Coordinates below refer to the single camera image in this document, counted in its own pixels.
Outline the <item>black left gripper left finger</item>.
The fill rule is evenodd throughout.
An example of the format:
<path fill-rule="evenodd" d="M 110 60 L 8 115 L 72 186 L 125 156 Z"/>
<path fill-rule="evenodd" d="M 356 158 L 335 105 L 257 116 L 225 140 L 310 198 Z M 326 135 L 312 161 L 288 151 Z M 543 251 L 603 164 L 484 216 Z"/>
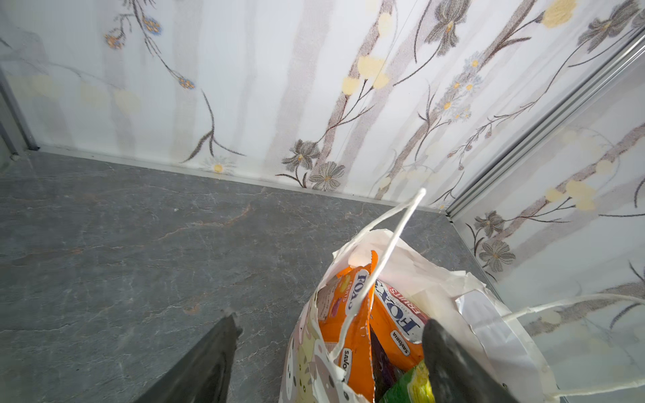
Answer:
<path fill-rule="evenodd" d="M 135 402 L 225 402 L 242 328 L 233 313 L 223 317 Z"/>

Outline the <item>white cartoon paper bag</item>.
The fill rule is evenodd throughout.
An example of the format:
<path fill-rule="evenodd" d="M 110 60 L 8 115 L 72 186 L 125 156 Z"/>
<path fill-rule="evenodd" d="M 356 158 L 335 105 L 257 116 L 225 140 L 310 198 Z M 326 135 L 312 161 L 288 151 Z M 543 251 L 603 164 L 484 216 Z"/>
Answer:
<path fill-rule="evenodd" d="M 334 364 L 341 346 L 328 350 L 318 324 L 317 294 L 347 267 L 364 266 L 379 256 L 368 287 L 384 281 L 434 319 L 502 385 L 517 402 L 558 402 L 566 397 L 606 395 L 643 387 L 643 378 L 563 390 L 520 318 L 472 274 L 431 263 L 401 240 L 408 220 L 424 198 L 419 191 L 391 209 L 400 222 L 394 230 L 369 223 L 334 253 L 322 280 L 304 306 L 287 348 L 279 399 L 282 402 L 369 402 L 341 381 Z"/>

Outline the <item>red orange Fox's candy bag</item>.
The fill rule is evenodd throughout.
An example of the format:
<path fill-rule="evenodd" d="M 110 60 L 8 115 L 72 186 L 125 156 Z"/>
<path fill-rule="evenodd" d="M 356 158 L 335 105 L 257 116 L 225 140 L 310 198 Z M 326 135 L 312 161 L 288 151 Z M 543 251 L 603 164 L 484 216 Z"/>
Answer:
<path fill-rule="evenodd" d="M 389 361 L 407 372 L 423 360 L 423 328 L 429 317 L 397 289 L 377 280 L 371 327 Z"/>

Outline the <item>small orange snack packet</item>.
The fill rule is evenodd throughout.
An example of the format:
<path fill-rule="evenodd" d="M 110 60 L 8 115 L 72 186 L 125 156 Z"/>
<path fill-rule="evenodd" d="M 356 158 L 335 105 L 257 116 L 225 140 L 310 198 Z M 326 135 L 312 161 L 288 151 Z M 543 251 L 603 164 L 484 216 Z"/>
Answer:
<path fill-rule="evenodd" d="M 378 262 L 372 251 L 370 263 L 341 270 L 317 294 L 322 338 L 328 350 L 341 346 L 334 360 L 344 371 L 341 381 L 369 402 L 376 397 L 370 327 L 375 289 L 367 281 Z"/>

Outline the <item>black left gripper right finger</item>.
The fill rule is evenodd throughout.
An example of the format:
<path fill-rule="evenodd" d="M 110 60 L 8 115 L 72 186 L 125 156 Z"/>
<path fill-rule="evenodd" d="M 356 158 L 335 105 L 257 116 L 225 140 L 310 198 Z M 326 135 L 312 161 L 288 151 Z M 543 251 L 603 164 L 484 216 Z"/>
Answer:
<path fill-rule="evenodd" d="M 437 402 L 516 403 L 439 322 L 428 320 L 422 346 L 428 380 Z"/>

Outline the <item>purple Fox's berries bag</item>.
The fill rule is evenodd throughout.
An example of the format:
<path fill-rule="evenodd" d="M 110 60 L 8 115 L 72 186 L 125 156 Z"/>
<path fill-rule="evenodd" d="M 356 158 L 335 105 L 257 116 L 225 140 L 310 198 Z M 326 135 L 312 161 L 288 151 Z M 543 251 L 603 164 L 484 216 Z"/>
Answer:
<path fill-rule="evenodd" d="M 373 329 L 371 329 L 371 355 L 373 378 L 375 382 L 375 399 L 379 402 L 398 380 L 402 377 L 401 371 L 388 359 Z"/>

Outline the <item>green yellow Fox's candy bag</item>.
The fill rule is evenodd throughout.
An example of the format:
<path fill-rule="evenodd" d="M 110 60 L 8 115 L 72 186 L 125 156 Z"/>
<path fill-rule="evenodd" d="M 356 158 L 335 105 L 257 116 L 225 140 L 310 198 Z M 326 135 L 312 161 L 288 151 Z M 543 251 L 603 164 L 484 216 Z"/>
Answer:
<path fill-rule="evenodd" d="M 428 376 L 428 368 L 421 361 L 386 391 L 380 403 L 435 403 Z"/>

